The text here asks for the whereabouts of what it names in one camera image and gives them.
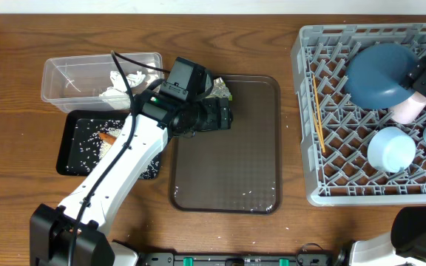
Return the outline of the yellow snack wrapper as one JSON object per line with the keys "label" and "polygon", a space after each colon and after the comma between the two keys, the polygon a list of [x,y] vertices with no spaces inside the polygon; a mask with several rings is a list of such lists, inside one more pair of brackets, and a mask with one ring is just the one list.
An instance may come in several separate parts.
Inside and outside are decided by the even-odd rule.
{"label": "yellow snack wrapper", "polygon": [[207,98],[227,98],[228,100],[232,100],[232,94],[224,80],[219,77],[214,79],[214,86]]}

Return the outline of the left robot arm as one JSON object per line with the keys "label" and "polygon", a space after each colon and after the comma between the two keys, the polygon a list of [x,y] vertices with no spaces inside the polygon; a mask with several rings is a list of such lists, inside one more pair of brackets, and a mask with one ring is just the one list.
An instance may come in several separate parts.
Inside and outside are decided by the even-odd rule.
{"label": "left robot arm", "polygon": [[133,249],[107,237],[139,176],[173,136],[231,127],[228,98],[184,101],[146,89],[131,102],[121,133],[89,176],[57,208],[34,211],[31,265],[136,265]]}

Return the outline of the dark blue plate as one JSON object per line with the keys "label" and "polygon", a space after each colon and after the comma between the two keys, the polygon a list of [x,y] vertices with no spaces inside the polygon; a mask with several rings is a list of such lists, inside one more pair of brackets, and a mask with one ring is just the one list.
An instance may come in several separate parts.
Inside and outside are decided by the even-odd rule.
{"label": "dark blue plate", "polygon": [[362,109],[386,109],[407,100],[413,90],[401,82],[417,66],[418,57],[400,44],[366,48],[349,63],[344,89]]}

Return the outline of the pile of white rice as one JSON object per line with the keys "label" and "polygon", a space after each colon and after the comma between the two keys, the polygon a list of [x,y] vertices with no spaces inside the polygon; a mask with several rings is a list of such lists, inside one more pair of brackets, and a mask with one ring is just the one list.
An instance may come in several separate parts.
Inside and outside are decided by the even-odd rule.
{"label": "pile of white rice", "polygon": [[81,118],[74,126],[66,165],[62,167],[67,175],[87,176],[101,161],[112,145],[104,142],[99,132],[116,138],[121,133],[123,120],[102,120]]}

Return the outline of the light blue small bowl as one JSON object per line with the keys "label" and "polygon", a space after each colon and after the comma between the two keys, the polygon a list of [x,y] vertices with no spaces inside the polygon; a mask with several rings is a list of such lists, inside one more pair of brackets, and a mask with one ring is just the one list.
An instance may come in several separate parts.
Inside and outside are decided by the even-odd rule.
{"label": "light blue small bowl", "polygon": [[371,139],[368,162],[379,171],[398,173],[405,170],[416,156],[414,140],[401,129],[390,126],[378,131]]}

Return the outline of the white foil paper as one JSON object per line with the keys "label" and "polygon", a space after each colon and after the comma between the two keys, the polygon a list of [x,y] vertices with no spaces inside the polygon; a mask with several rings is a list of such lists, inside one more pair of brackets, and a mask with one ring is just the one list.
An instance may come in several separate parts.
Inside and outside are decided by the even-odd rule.
{"label": "white foil paper", "polygon": [[[98,97],[115,110],[129,109],[130,99],[127,87],[119,71],[111,71],[109,74],[111,85],[102,91]],[[142,93],[153,82],[159,79],[158,75],[150,75],[142,71],[130,73],[126,76],[129,87],[134,96]]]}

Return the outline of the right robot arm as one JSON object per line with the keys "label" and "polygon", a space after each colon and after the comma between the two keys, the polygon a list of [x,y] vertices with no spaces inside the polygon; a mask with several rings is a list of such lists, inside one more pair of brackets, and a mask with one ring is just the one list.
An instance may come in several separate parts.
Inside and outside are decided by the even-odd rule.
{"label": "right robot arm", "polygon": [[[402,85],[426,97],[426,56]],[[426,128],[423,138],[426,143]],[[390,232],[353,243],[346,259],[348,265],[426,265],[426,206],[403,208]]]}

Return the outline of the pink white cup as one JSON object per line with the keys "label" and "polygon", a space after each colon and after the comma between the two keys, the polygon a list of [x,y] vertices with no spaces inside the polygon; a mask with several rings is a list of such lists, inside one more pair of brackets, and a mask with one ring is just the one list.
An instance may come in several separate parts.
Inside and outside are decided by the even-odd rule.
{"label": "pink white cup", "polygon": [[426,97],[414,92],[407,100],[392,106],[388,111],[392,114],[391,119],[400,124],[413,122],[426,106]]}

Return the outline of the orange carrot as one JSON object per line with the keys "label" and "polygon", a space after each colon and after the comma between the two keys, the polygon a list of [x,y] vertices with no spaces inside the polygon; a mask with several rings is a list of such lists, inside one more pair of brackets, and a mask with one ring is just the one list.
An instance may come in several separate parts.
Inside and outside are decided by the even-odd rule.
{"label": "orange carrot", "polygon": [[116,137],[114,137],[114,136],[112,136],[112,135],[110,135],[110,134],[106,134],[106,133],[103,133],[103,132],[99,132],[98,133],[98,136],[104,141],[104,142],[106,142],[106,143],[108,143],[108,144],[110,144],[110,145],[113,145],[114,144],[114,142],[117,140],[117,138]]}

